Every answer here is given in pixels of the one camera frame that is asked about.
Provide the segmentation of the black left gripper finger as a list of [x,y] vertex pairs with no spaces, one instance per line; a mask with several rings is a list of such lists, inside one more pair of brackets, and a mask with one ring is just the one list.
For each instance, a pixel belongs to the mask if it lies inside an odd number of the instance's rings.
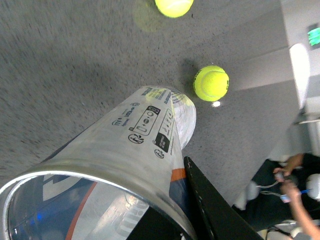
[[262,237],[225,201],[189,157],[184,158],[192,190],[192,226],[199,240],[261,240]]

